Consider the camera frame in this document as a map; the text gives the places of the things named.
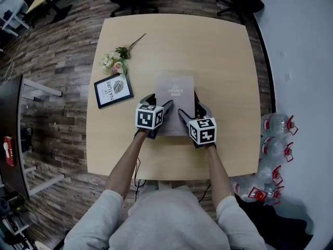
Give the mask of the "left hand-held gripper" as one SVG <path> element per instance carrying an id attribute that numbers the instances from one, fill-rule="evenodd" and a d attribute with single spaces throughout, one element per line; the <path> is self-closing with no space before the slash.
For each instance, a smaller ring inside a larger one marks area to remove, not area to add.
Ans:
<path id="1" fill-rule="evenodd" d="M 149 94 L 140 100 L 135 112 L 135 126 L 138 129 L 147 129 L 150 139 L 155 139 L 158 128 L 162 125 L 174 107 L 174 100 L 167 101 L 162 107 L 156 105 L 155 93 Z"/>

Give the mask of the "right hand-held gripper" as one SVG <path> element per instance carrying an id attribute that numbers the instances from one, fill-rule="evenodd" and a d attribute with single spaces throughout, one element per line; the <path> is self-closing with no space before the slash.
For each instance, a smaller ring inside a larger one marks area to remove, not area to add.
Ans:
<path id="1" fill-rule="evenodd" d="M 178 109 L 178 115 L 181 122 L 185 126 L 185 130 L 189 137 L 192 139 L 195 148 L 203 147 L 207 144 L 215 144 L 217 125 L 214 118 L 212 118 L 211 110 L 199 101 L 199 98 L 194 91 L 195 97 L 195 115 L 196 118 L 191 118 L 182 109 Z"/>

